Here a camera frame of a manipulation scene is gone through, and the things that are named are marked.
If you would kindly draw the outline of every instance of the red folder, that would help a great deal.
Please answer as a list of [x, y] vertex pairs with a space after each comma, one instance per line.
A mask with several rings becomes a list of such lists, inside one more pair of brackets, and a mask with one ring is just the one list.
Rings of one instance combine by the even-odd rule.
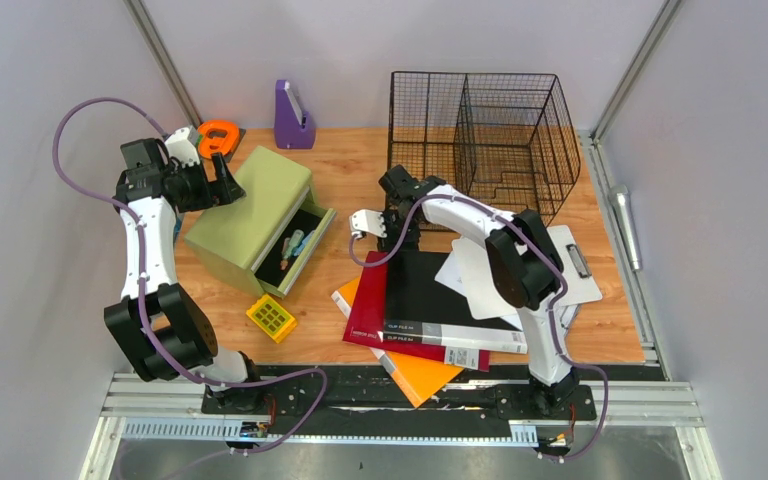
[[[366, 261], [375, 262], [384, 258], [385, 255], [384, 252], [369, 252]], [[447, 356], [453, 355], [451, 348], [421, 343], [384, 342], [382, 340], [386, 296], [387, 264], [364, 268], [360, 276], [357, 296], [352, 305], [352, 312], [346, 324], [346, 331], [343, 333], [343, 341], [438, 362], [452, 363], [447, 361]], [[489, 369], [490, 352], [478, 351], [477, 370], [486, 372]]]

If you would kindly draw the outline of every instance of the metal wire rack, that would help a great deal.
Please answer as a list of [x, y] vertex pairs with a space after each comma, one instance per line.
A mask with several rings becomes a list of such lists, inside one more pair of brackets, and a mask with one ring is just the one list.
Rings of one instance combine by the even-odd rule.
[[387, 168], [399, 164], [490, 206], [536, 210], [548, 225], [581, 156], [556, 75], [399, 71], [390, 81]]

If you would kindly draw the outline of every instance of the drawer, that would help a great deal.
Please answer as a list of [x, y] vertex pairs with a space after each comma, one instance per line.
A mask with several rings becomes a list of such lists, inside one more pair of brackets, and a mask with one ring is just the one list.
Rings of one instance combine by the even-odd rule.
[[[265, 255], [259, 255], [259, 261], [252, 265], [252, 271], [264, 291], [279, 298], [284, 298], [290, 293], [336, 215], [337, 212], [333, 208], [322, 208], [310, 201], [310, 197], [307, 197], [298, 209], [288, 214], [285, 221], [282, 221], [284, 228], [280, 230], [280, 235], [269, 242], [270, 245], [264, 249]], [[282, 271], [280, 265], [284, 239], [289, 238], [295, 230], [301, 230], [305, 235], [313, 233], [310, 233], [301, 253], [297, 257], [291, 257], [288, 268]]]

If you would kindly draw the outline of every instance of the green drawer cabinet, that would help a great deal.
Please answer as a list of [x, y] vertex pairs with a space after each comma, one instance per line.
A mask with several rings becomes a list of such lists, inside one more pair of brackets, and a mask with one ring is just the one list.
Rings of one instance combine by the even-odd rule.
[[[202, 213], [184, 240], [219, 280], [252, 295], [268, 292], [283, 298], [336, 215], [317, 205], [312, 178], [307, 168], [257, 147], [234, 174], [246, 197]], [[281, 272], [284, 238], [300, 225], [313, 234]]]

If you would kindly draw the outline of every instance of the white wall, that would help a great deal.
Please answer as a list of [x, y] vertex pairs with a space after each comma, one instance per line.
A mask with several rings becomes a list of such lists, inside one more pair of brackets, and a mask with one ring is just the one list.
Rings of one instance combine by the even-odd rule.
[[685, 2], [606, 151], [723, 476], [768, 478], [768, 2]]
[[271, 126], [294, 80], [320, 126], [386, 126], [390, 72], [557, 73], [593, 126], [662, 0], [147, 0], [205, 118]]
[[[102, 95], [183, 122], [122, 2], [0, 1], [0, 479], [76, 478], [125, 363], [102, 319], [124, 278], [121, 223], [51, 167], [61, 116]], [[119, 145], [152, 132], [124, 107], [91, 107], [66, 129], [65, 168], [112, 195]]]

